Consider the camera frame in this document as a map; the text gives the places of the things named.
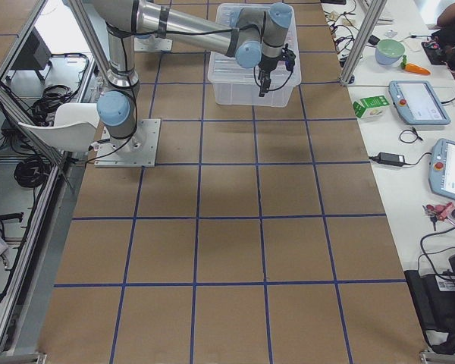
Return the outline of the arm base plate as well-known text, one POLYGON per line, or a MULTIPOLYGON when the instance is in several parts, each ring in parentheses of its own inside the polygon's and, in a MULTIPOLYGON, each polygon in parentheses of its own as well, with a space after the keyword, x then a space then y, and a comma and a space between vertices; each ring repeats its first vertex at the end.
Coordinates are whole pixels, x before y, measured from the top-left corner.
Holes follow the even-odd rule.
POLYGON ((135 52, 170 52, 171 49, 172 41, 170 39, 158 38, 153 35, 134 39, 135 52))
POLYGON ((160 129, 160 119, 141 119, 136 133, 120 148, 125 140, 112 139, 107 128, 103 127, 102 140, 109 141, 99 145, 94 165, 99 168, 154 167, 160 129))

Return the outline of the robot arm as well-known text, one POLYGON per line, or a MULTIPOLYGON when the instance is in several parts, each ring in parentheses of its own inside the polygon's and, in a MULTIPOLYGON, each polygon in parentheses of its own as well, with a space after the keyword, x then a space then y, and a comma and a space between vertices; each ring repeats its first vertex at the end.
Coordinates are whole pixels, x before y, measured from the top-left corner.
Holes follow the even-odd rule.
POLYGON ((258 69, 259 96, 272 92, 271 73, 279 62, 293 72, 296 56, 285 40, 293 18, 291 6, 282 2, 266 9, 243 7, 230 26, 218 24, 149 1, 94 1, 93 7, 108 31, 107 80, 115 91, 126 91, 129 115, 119 140, 136 132, 137 84, 134 38, 157 36, 234 58, 243 68, 258 69))

